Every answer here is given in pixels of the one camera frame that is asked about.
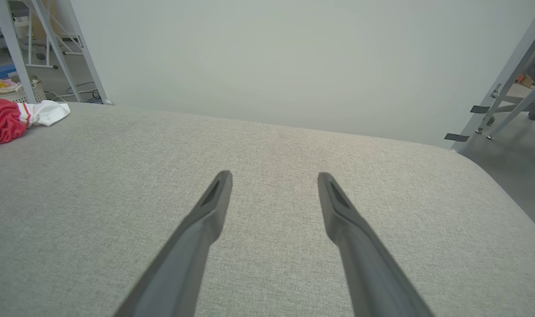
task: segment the red cloth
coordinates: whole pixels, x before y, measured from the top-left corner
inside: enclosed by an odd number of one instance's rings
[[[7,143],[22,135],[26,124],[19,120],[20,111],[16,103],[0,99],[0,143]]]

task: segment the white wall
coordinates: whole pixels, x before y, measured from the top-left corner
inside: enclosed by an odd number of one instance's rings
[[[108,98],[449,148],[535,0],[72,0]]]

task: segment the white cloth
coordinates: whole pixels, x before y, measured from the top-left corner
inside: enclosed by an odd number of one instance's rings
[[[31,125],[51,126],[70,114],[70,107],[67,103],[51,100],[43,100],[39,104],[17,103],[17,106],[21,113],[19,119],[27,127]]]

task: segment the white sleeve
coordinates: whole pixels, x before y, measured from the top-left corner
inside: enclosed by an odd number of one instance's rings
[[[60,104],[51,100],[43,100],[39,104],[25,103],[22,106],[24,106],[26,114],[21,110],[21,115],[27,115],[27,126],[51,126],[54,122],[58,122],[70,114],[70,107],[68,107],[67,103]]]

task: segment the black tape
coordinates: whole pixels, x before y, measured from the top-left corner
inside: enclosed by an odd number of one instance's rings
[[[473,114],[486,114],[490,107],[473,106],[471,112]]]
[[[448,133],[445,135],[445,138],[446,140],[452,140],[452,141],[457,141],[457,142],[466,142],[467,139],[469,138],[469,136],[465,136],[465,135],[459,135],[459,134],[451,134],[451,133]]]

